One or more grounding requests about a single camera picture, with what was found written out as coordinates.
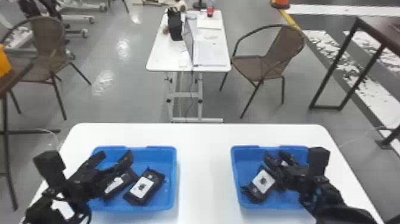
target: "red bottle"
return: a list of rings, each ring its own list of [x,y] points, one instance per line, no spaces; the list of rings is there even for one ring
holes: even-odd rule
[[[207,1],[207,16],[212,17],[214,14],[214,3],[213,0]]]

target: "yellow floor line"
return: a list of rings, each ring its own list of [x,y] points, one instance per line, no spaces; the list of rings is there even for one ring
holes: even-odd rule
[[[297,29],[301,30],[301,28],[299,27],[299,25],[297,25],[296,21],[294,19],[292,19],[292,17],[286,13],[285,10],[278,10],[281,15],[283,16],[283,18],[285,18],[285,20],[290,24],[295,26]]]

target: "chair backrest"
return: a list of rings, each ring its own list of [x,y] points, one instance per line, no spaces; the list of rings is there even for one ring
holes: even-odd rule
[[[24,25],[32,30],[33,45],[40,57],[49,57],[54,50],[55,57],[66,57],[65,28],[62,22],[53,17],[37,16],[23,20],[8,31],[0,43],[4,43],[13,31]]]
[[[304,35],[294,26],[282,26],[270,49],[262,57],[263,62],[283,62],[278,67],[284,69],[290,60],[300,53],[304,47]]]

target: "laptop screen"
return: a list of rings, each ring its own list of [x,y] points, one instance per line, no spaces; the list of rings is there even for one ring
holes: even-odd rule
[[[193,34],[190,31],[189,22],[186,19],[183,30],[183,40],[185,41],[187,51],[189,52],[190,60],[193,62]]]

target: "white table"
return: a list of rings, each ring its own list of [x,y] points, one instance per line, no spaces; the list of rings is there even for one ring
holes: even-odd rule
[[[310,224],[305,210],[242,209],[236,196],[230,160],[234,145],[321,146],[330,154],[326,176],[349,206],[367,209],[383,224],[362,186],[354,176],[328,131],[320,125],[211,125],[211,124],[79,124],[60,149],[71,176],[100,145],[171,145],[177,150],[177,197],[174,207],[158,213],[93,213],[92,224],[106,223],[285,223]],[[32,202],[46,188],[42,182]],[[60,205],[63,213],[67,205]]]
[[[204,11],[189,11],[188,13],[199,15],[205,14]],[[220,18],[223,21],[222,13],[220,10],[214,12],[214,17]],[[182,21],[185,21],[185,14],[182,14]],[[225,73],[230,71],[230,63],[226,66],[196,66],[192,65],[192,61],[187,51],[184,41],[173,41],[170,34],[163,34],[163,29],[168,24],[168,16],[164,13],[160,27],[158,28],[153,48],[151,49],[150,56],[147,61],[146,69],[149,71],[162,71],[165,74],[165,80],[169,87],[169,94],[167,97],[168,102],[168,115],[171,122],[190,122],[190,123],[221,123],[223,119],[211,119],[202,117],[203,105],[203,72],[210,73]],[[197,29],[196,20],[189,20],[189,26],[193,33],[193,39],[204,39],[204,37],[217,37],[221,42],[217,47],[222,48],[223,57],[229,62],[229,52],[225,36],[225,28],[222,26],[221,30],[205,30]],[[184,71],[193,71],[193,86],[195,83],[198,85],[197,92],[177,92],[178,76],[182,75]],[[197,117],[174,117],[173,108],[175,98],[197,98],[198,102],[198,116]]]

